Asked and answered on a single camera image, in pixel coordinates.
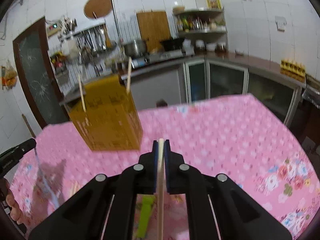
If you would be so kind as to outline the person's left hand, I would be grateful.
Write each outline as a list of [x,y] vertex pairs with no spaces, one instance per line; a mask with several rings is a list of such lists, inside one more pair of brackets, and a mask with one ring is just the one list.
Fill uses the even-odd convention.
[[24,222],[24,215],[22,210],[19,207],[18,202],[15,200],[14,194],[10,189],[9,182],[5,179],[5,185],[8,190],[7,196],[5,201],[7,202],[8,206],[11,207],[10,217],[13,221],[16,221],[18,225],[23,224]]

